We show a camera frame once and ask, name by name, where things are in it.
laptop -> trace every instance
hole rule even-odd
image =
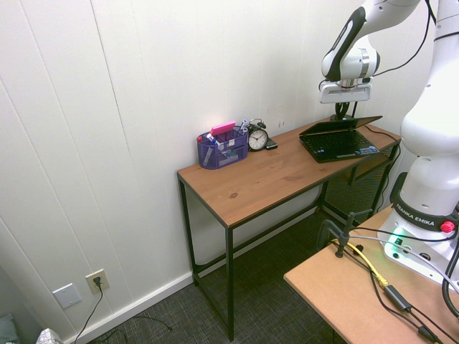
[[[382,116],[320,122],[300,134],[301,144],[318,163],[359,158],[379,150],[357,128]]]

franka emika logo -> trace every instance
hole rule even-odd
[[[422,224],[427,224],[429,226],[434,226],[435,223],[434,221],[430,221],[430,220],[426,220],[426,219],[423,219],[422,217],[418,217],[418,216],[414,216],[413,214],[411,214],[410,212],[404,210],[402,208],[402,206],[400,206],[400,204],[397,203],[396,205],[397,209],[399,209],[405,216],[409,217],[410,219],[413,219],[415,221],[418,221]]]

phone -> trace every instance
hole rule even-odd
[[[268,142],[266,143],[265,148],[270,150],[270,149],[276,149],[277,147],[278,147],[278,144],[274,142],[273,140],[271,140],[270,138],[268,138]]]

yellow cable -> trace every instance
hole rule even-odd
[[[331,240],[331,242],[338,242],[338,239],[333,239]],[[363,253],[361,253],[361,251],[356,248],[353,244],[351,243],[347,243],[347,246],[351,247],[354,252],[356,252],[369,266],[369,268],[372,270],[372,272],[374,273],[374,275],[376,276],[376,278],[378,279],[379,281],[379,285],[381,286],[382,289],[384,289],[385,287],[387,287],[389,285],[388,281],[385,280],[385,278],[383,276],[380,275],[380,273],[378,273],[378,271],[375,269],[375,267],[373,266],[373,264],[368,260],[368,258],[365,257],[365,255]]]

laptop keyboard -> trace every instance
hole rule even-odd
[[[330,148],[369,144],[369,141],[358,131],[344,131],[340,133],[324,133],[303,136],[304,143],[312,150],[326,150]]]

